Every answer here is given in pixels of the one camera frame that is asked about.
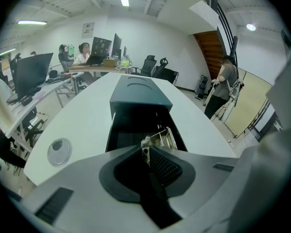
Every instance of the black monitor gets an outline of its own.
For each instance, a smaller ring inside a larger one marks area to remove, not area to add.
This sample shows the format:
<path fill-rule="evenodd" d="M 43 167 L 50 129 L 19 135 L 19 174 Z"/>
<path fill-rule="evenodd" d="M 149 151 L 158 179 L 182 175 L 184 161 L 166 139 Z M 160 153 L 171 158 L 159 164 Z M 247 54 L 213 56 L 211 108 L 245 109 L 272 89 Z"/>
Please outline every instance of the black monitor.
<path fill-rule="evenodd" d="M 113 47 L 112 47 L 112 56 L 118 55 L 118 51 L 121 49 L 121 43 L 122 43 L 122 39 L 118 37 L 117 34 L 115 34 L 114 40 L 113 40 Z"/>
<path fill-rule="evenodd" d="M 94 37 L 92 44 L 92 55 L 94 56 L 109 56 L 112 41 Z"/>
<path fill-rule="evenodd" d="M 17 97 L 22 99 L 34 93 L 36 87 L 45 82 L 53 53 L 39 54 L 17 61 Z"/>

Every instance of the poster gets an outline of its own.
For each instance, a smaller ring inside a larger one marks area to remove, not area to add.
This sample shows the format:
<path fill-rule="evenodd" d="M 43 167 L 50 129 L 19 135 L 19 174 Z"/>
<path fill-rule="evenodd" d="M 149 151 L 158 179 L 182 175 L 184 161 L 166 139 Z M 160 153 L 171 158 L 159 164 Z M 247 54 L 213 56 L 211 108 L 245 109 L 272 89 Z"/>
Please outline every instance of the poster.
<path fill-rule="evenodd" d="M 84 23 L 82 27 L 82 39 L 92 38 L 94 35 L 94 22 Z"/>

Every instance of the black pants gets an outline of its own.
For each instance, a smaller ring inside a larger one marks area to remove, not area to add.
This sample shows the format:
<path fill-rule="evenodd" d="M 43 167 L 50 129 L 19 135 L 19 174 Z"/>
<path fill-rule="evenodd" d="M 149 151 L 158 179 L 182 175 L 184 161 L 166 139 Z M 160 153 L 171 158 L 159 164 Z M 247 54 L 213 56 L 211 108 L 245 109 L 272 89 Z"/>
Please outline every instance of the black pants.
<path fill-rule="evenodd" d="M 220 109 L 222 105 L 225 105 L 228 100 L 212 95 L 205 109 L 205 115 L 211 119 L 214 113 Z"/>
<path fill-rule="evenodd" d="M 4 133 L 0 131 L 0 158 L 14 166 L 24 168 L 26 161 L 10 150 L 11 141 L 12 138 L 6 138 Z"/>

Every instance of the gray shirt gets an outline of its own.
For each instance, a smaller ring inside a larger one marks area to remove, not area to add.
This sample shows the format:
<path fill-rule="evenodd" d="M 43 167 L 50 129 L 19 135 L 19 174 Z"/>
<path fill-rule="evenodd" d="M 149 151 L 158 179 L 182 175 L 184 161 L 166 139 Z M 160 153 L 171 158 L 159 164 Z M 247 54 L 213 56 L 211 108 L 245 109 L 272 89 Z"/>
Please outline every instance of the gray shirt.
<path fill-rule="evenodd" d="M 224 70 L 220 74 L 225 80 L 220 82 L 212 95 L 220 97 L 224 100 L 229 100 L 229 89 L 226 80 L 228 80 L 229 86 L 232 86 L 237 80 L 237 70 L 235 66 L 225 66 Z"/>

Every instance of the wooden staircase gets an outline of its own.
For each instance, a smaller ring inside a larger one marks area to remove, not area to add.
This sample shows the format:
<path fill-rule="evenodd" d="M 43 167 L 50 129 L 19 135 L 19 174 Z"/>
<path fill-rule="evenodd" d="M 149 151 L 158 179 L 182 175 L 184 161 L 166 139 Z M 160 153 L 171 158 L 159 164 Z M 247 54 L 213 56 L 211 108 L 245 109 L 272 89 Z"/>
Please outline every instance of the wooden staircase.
<path fill-rule="evenodd" d="M 203 52 L 211 79 L 216 79 L 221 69 L 220 62 L 224 56 L 217 31 L 196 33 L 194 37 Z"/>

